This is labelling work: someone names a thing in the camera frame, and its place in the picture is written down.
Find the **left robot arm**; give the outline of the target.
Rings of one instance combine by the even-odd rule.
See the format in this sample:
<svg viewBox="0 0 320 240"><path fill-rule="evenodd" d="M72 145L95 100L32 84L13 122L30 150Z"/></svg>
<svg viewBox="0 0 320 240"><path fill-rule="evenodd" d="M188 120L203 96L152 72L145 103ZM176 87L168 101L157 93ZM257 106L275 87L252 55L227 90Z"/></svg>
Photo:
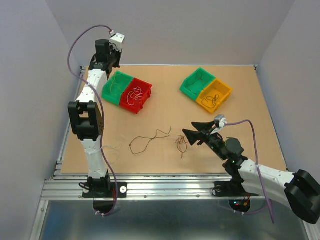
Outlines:
<svg viewBox="0 0 320 240"><path fill-rule="evenodd" d="M95 41L96 53L88 68L87 80L75 101L68 104L68 113L73 134L80 140L88 162L88 176L83 189L84 198L111 198L115 184L111 182L101 139L104 132L104 118L99 108L100 94L110 73L120 59L116 46L107 39Z"/></svg>

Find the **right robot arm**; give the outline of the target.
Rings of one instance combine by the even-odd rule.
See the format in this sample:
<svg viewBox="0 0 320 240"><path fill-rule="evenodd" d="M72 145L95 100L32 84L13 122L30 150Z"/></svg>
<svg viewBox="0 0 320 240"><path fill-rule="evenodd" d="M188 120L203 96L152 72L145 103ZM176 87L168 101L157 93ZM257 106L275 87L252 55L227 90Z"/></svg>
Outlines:
<svg viewBox="0 0 320 240"><path fill-rule="evenodd" d="M278 202L293 211L301 220L316 224L320 219L320 184L305 170L289 172L259 164L244 156L237 138L226 140L220 131L228 123L225 119L212 122L192 122L194 130L183 129L190 145L206 144L221 160L231 176L227 182L215 181L211 190L216 197L262 196L269 210Z"/></svg>

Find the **left green bin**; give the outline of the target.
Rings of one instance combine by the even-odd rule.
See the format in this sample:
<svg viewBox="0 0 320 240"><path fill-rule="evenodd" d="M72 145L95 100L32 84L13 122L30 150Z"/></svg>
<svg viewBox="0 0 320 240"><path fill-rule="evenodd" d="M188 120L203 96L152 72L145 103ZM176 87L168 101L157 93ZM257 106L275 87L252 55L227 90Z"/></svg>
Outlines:
<svg viewBox="0 0 320 240"><path fill-rule="evenodd" d="M103 86L101 97L116 106L120 105L122 94L133 81L133 77L116 71Z"/></svg>

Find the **green bin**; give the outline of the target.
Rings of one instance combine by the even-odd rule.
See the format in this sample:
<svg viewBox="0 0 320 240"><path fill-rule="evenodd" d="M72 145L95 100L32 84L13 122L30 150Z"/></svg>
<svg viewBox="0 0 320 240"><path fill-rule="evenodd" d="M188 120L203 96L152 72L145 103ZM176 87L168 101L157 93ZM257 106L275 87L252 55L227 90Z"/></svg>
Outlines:
<svg viewBox="0 0 320 240"><path fill-rule="evenodd" d="M103 86L101 97L116 106L120 105L122 94L133 81L133 77L116 71Z"/></svg>
<svg viewBox="0 0 320 240"><path fill-rule="evenodd" d="M183 81L179 90L195 102L202 90L215 79L214 75L199 67Z"/></svg>

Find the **yellow bin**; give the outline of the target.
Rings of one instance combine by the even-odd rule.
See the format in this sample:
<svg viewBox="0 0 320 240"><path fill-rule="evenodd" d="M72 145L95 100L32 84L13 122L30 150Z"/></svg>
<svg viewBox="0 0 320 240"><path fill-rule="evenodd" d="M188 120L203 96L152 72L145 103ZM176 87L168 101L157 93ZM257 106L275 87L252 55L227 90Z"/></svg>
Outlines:
<svg viewBox="0 0 320 240"><path fill-rule="evenodd" d="M230 97L232 91L232 87L216 78L202 90L196 103L212 114Z"/></svg>

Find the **red bin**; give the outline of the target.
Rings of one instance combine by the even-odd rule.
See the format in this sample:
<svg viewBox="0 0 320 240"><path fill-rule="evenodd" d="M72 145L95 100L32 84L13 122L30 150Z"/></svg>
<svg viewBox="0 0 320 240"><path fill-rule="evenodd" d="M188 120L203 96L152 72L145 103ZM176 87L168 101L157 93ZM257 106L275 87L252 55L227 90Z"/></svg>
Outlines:
<svg viewBox="0 0 320 240"><path fill-rule="evenodd" d="M151 97L152 86L150 83L134 78L121 96L120 107L131 113L138 114Z"/></svg>

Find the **right green bin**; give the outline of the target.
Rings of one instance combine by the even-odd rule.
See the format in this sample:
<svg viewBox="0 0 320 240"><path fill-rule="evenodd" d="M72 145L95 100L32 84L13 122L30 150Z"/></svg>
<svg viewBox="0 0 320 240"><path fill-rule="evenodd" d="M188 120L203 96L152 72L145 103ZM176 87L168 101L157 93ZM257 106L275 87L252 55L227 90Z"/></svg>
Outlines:
<svg viewBox="0 0 320 240"><path fill-rule="evenodd" d="M214 75L199 67L183 81L179 90L195 102L202 90L215 79Z"/></svg>

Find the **aluminium frame rail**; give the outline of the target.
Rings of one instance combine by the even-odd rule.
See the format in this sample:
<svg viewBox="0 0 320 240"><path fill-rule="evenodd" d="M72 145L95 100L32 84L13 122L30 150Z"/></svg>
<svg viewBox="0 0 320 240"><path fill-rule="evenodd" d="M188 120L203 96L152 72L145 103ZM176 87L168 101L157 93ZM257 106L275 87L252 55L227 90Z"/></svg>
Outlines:
<svg viewBox="0 0 320 240"><path fill-rule="evenodd" d="M236 79L239 88L245 84L252 85L253 95L257 97L261 108L260 117L263 123L272 125L272 119L263 99L256 68L254 65L213 65L211 70L229 74ZM51 202L84 201L79 182L85 178L83 173L63 173L63 164L67 161L68 147L74 138L70 128L65 132L63 145L57 160L53 176L44 182L40 203L33 224L30 238L42 240L49 218ZM228 199L212 195L214 182L230 181L228 173L118 173L119 182L127 183L126 200L141 201L192 201L209 199Z"/></svg>

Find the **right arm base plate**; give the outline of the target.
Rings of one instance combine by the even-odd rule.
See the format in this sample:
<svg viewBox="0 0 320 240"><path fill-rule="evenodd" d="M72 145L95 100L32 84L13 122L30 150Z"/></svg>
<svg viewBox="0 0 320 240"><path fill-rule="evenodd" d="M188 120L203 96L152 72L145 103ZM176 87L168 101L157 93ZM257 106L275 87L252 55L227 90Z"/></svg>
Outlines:
<svg viewBox="0 0 320 240"><path fill-rule="evenodd" d="M245 197L251 195L253 197L258 194L245 191L241 183L234 181L215 181L211 194L216 197Z"/></svg>

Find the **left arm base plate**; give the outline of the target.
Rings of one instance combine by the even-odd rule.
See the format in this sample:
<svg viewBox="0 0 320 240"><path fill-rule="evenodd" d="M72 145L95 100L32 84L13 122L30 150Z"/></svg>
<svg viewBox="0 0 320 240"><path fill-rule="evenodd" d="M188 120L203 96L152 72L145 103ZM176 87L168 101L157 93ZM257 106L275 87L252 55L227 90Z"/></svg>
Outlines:
<svg viewBox="0 0 320 240"><path fill-rule="evenodd" d="M110 183L110 189L103 187L89 188L87 182L80 182L78 184L82 188L82 197L84 199L105 199L105 198L115 198L116 197L116 184L114 181ZM128 184L126 182L117 182L117 197L126 198Z"/></svg>

